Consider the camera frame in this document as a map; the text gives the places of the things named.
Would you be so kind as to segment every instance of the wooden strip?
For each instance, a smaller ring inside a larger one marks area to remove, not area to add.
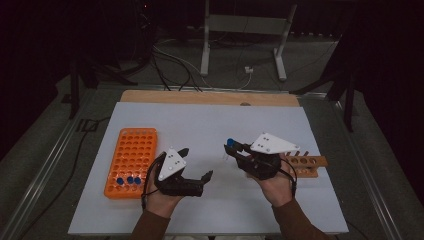
[[[295,95],[268,93],[184,92],[126,90],[121,102],[252,105],[299,107]]]

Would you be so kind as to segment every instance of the person's left hand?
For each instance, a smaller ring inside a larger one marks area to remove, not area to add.
[[[170,218],[175,207],[184,196],[168,196],[157,190],[158,188],[155,185],[156,169],[157,165],[153,167],[148,180],[147,193],[155,192],[147,195],[146,210],[161,217]]]

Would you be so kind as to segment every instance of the sleeve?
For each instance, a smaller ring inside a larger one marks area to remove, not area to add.
[[[280,207],[272,207],[280,231],[288,240],[329,240],[330,237],[316,228],[303,213],[296,199]]]
[[[170,220],[145,210],[135,225],[130,240],[162,240]]]

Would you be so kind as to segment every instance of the white table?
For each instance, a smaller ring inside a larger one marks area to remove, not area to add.
[[[214,171],[202,197],[186,197],[180,202],[167,229],[168,235],[279,233],[270,204],[259,186],[245,177],[234,159],[225,157],[223,145],[227,138],[249,143],[262,132],[269,132],[298,144],[309,155],[320,155],[301,107],[119,102],[69,234],[130,234],[140,217],[140,200],[111,200],[103,195],[116,140],[125,127],[156,128],[157,153],[170,146],[177,150],[189,148],[185,178],[200,179],[207,171]],[[296,198],[311,222],[322,231],[328,234],[348,231],[325,168],[319,169],[318,178],[298,180]]]

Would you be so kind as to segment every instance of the metal frame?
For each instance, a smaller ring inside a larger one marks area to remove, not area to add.
[[[281,35],[280,45],[278,48],[274,48],[274,59],[277,67],[278,79],[281,81],[287,80],[282,54],[290,32],[296,8],[296,4],[291,6],[290,13],[287,18],[214,15],[209,13],[209,0],[205,0],[205,32],[200,75],[206,77],[209,71],[209,31],[243,32]]]

